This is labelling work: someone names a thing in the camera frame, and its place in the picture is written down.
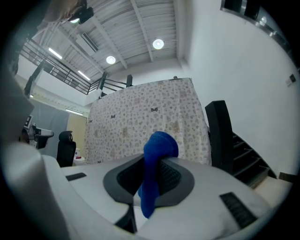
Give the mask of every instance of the floor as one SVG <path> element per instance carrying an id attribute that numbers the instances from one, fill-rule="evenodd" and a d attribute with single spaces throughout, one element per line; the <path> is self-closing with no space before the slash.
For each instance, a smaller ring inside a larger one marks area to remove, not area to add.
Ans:
<path id="1" fill-rule="evenodd" d="M 271 207 L 276 207 L 284 201 L 292 185 L 290 182 L 268 176 L 255 188 L 255 192 L 262 196 Z"/>

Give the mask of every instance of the floral fabric backdrop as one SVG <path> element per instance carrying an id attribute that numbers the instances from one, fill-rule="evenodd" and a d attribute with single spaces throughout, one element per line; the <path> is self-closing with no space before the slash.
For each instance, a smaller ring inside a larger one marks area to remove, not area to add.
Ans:
<path id="1" fill-rule="evenodd" d="M 211 165 L 207 127 L 190 79 L 141 84 L 95 101 L 85 132 L 87 164 L 143 153 L 156 131 L 174 137 L 180 158 Z"/>

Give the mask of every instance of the ceiling light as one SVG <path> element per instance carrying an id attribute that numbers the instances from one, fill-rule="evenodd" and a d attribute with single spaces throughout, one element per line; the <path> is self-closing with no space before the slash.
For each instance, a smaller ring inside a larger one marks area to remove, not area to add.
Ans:
<path id="1" fill-rule="evenodd" d="M 59 59 L 62 59 L 62 56 L 60 56 L 57 52 L 55 52 L 53 49 L 49 48 L 49 51 L 52 52 L 56 57 Z"/>
<path id="2" fill-rule="evenodd" d="M 266 17 L 262 17 L 262 22 L 263 23 L 267 23 L 267 18 Z"/>
<path id="3" fill-rule="evenodd" d="M 163 40 L 161 40 L 161 39 L 156 39 L 154 42 L 153 42 L 153 47 L 155 48 L 155 49 L 162 49 L 163 47 L 164 47 L 164 42 L 163 42 Z"/>
<path id="4" fill-rule="evenodd" d="M 81 71 L 78 71 L 82 76 L 84 76 L 87 80 L 90 80 L 86 75 L 84 75 Z"/>
<path id="5" fill-rule="evenodd" d="M 71 23 L 77 23 L 79 21 L 79 18 L 76 18 L 76 19 L 74 19 L 74 20 L 71 20 L 70 22 Z"/>
<path id="6" fill-rule="evenodd" d="M 114 64 L 116 62 L 116 59 L 113 56 L 109 56 L 106 58 L 107 63 Z"/>
<path id="7" fill-rule="evenodd" d="M 66 111 L 69 112 L 69 113 L 77 114 L 77 115 L 79 115 L 79 116 L 83 116 L 83 114 L 82 114 L 82 113 L 79 113 L 79 112 L 74 112 L 74 111 L 68 110 L 68 109 L 66 109 Z"/>

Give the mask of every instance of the chair headrest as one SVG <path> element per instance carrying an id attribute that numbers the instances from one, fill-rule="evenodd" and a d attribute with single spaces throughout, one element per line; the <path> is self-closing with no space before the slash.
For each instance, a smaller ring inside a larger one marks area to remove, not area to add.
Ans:
<path id="1" fill-rule="evenodd" d="M 73 137 L 72 137 L 72 131 L 64 131 L 61 132 L 58 139 L 62 142 L 72 142 L 73 141 Z"/>

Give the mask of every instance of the staircase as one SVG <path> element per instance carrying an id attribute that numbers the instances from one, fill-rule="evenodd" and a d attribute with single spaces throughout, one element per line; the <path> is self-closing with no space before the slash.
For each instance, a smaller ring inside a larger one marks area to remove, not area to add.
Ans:
<path id="1" fill-rule="evenodd" d="M 233 135 L 232 175 L 251 188 L 257 187 L 267 176 L 276 178 L 266 162 L 240 137 Z"/>

